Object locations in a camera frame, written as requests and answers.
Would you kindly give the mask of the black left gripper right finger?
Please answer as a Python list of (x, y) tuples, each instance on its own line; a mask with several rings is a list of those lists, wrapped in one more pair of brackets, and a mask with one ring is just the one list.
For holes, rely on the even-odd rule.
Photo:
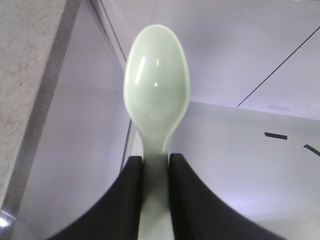
[(215, 195), (181, 153), (169, 157), (169, 206), (176, 240), (280, 240)]

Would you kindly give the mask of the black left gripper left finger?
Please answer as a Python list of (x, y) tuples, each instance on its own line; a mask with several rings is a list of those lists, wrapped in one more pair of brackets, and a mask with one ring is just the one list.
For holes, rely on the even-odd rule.
[(107, 192), (50, 240), (136, 240), (142, 205), (143, 160), (130, 156)]

